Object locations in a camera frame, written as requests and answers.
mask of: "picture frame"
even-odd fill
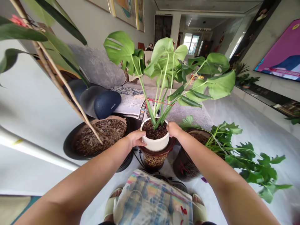
[[[118,19],[138,28],[136,0],[112,0],[111,3],[112,10]]]
[[[135,0],[136,2],[136,15],[137,15],[137,29],[145,32],[144,21],[144,0]]]
[[[108,13],[111,13],[110,6],[109,6],[109,0],[85,0],[94,6],[97,6],[100,9],[105,10]]]

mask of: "dark plant pot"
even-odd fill
[[[143,152],[144,164],[147,172],[157,172],[162,168],[167,155],[173,150],[175,141],[176,138],[169,138],[169,143],[166,148],[159,152],[152,152],[143,146],[139,146],[140,150]]]
[[[240,86],[241,85],[241,81],[239,81],[239,80],[235,81],[235,85],[236,86]]]
[[[119,116],[119,117],[122,117],[122,118],[126,118],[126,131],[123,135],[123,137],[125,137],[126,135],[128,135],[132,130],[131,130],[131,127],[130,127],[130,122],[128,120],[127,117],[123,116],[122,114],[119,114],[119,113],[113,113],[112,114],[113,116]],[[72,158],[72,159],[76,159],[76,160],[89,160],[89,159],[92,159],[94,157],[96,157],[98,154],[95,154],[95,155],[91,155],[91,156],[83,156],[83,155],[80,155],[78,154],[77,152],[75,152],[74,150],[74,143],[75,143],[75,137],[77,136],[78,132],[80,131],[80,129],[82,129],[86,124],[83,122],[81,124],[79,124],[77,127],[75,127],[70,133],[69,135],[67,136],[67,138],[65,139],[65,142],[63,143],[63,151],[64,153]],[[131,163],[131,160],[132,160],[132,152],[130,152],[130,154],[126,157],[126,159],[124,160],[124,162],[122,163],[121,167],[118,169],[117,172],[121,172],[123,170],[125,170],[129,164]]]
[[[251,84],[244,84],[242,89],[243,90],[248,90],[250,86],[251,86]]]
[[[186,132],[190,133],[192,131],[198,131],[210,136],[209,132],[195,128],[188,129]],[[184,182],[188,182],[201,174],[183,147],[180,148],[180,151],[173,163],[173,170],[176,177]]]

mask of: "red flower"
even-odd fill
[[[22,27],[27,27],[27,24],[23,22],[23,20],[21,18],[19,18],[18,16],[16,15],[12,15],[12,18],[10,19],[11,22],[19,25],[19,26],[22,26]]]

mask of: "green leafy plant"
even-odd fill
[[[236,82],[239,82],[240,84],[243,84],[244,81],[250,76],[250,74],[243,74],[242,76],[235,77]]]
[[[185,45],[180,45],[174,51],[171,38],[166,37],[157,41],[147,67],[143,59],[144,52],[141,49],[134,49],[133,41],[124,31],[111,33],[105,39],[104,47],[108,58],[113,63],[119,65],[122,62],[123,70],[127,68],[128,74],[139,78],[154,130],[159,124],[163,124],[176,102],[182,106],[202,107],[200,102],[229,95],[235,84],[234,71],[215,76],[215,74],[224,73],[229,69],[229,62],[224,55],[210,53],[206,59],[204,57],[190,58],[188,64],[183,65],[182,61],[185,59],[188,49]],[[186,76],[192,72],[193,74],[198,72],[210,74],[211,77],[206,81],[197,79],[192,88],[184,93],[193,78],[192,76],[187,82]],[[156,80],[157,91],[153,109],[149,105],[145,92],[143,74]],[[181,86],[172,93],[174,80]],[[206,88],[208,88],[209,95],[204,94]],[[167,106],[164,108],[162,103],[165,98],[167,98]],[[161,116],[156,121],[155,115],[159,109],[161,109]]]
[[[250,66],[246,66],[245,63],[241,63],[239,61],[235,62],[232,64],[232,69],[235,71],[235,75],[238,76],[242,73],[250,71],[249,69]]]
[[[183,130],[189,128],[203,130],[198,128],[199,125],[192,123],[193,116],[188,116],[180,124],[180,127]],[[277,185],[277,172],[271,167],[272,164],[281,163],[285,159],[285,155],[276,155],[275,158],[270,158],[265,153],[258,155],[250,142],[241,143],[241,146],[233,147],[231,144],[232,135],[241,134],[242,131],[242,129],[238,128],[238,125],[234,123],[228,124],[224,121],[218,126],[212,126],[212,130],[209,132],[211,137],[205,146],[224,159],[232,168],[242,169],[239,174],[248,183],[256,183],[262,187],[258,195],[267,203],[271,203],[277,190],[292,187],[289,184]],[[256,156],[259,157],[257,162],[254,161]]]
[[[300,112],[295,112],[295,113],[293,113],[293,115],[294,115],[293,117],[286,117],[284,119],[290,120],[292,125],[295,125],[297,123],[300,124]]]
[[[246,85],[246,84],[250,84],[250,85],[255,84],[255,82],[259,81],[259,78],[260,77],[250,77],[250,79],[244,80],[243,85]]]
[[[57,65],[60,65],[67,71],[77,73],[88,87],[89,83],[85,76],[79,71],[79,65],[72,51],[54,34],[46,31],[45,29],[37,27],[34,24],[34,21],[28,18],[27,13],[25,12],[25,9],[19,0],[11,0],[11,2],[21,18],[13,15],[12,21],[10,21],[6,18],[0,17],[0,41],[9,39],[31,40],[37,51],[37,54],[32,54],[13,48],[7,49],[5,51],[4,58],[0,61],[0,74],[8,71],[14,66],[20,53],[30,54],[40,58],[41,63],[52,79],[54,85],[59,89],[60,93],[70,104],[73,110],[78,114],[78,116],[91,128],[99,142],[103,144],[103,141],[98,133],[100,133],[102,136],[105,136],[105,134],[95,130],[87,118],[84,110],[77,101],[72,89],[57,67]],[[71,35],[81,41],[82,44],[87,45],[87,41],[83,35],[79,32],[72,20],[68,17],[66,12],[56,0],[25,0],[25,2],[28,4],[29,8],[31,8],[38,17],[40,17],[46,26],[51,26],[55,22],[58,22]],[[50,65],[54,68],[56,74],[66,86],[73,101],[69,99],[64,89],[58,83],[57,78],[50,68]]]

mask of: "foot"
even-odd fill
[[[114,197],[118,197],[120,196],[122,190],[121,189],[118,189],[118,190],[115,190],[109,198],[114,198]],[[107,215],[105,218],[104,218],[104,221],[103,222],[113,222],[113,214],[110,214],[110,215]]]
[[[201,205],[204,205],[203,201],[202,201],[201,199],[199,199],[197,196],[194,196],[194,197],[193,197],[193,202],[199,203],[199,204],[201,204]],[[194,224],[195,224],[195,225],[201,225],[201,224],[203,224],[203,222],[202,222],[202,221],[196,221]]]

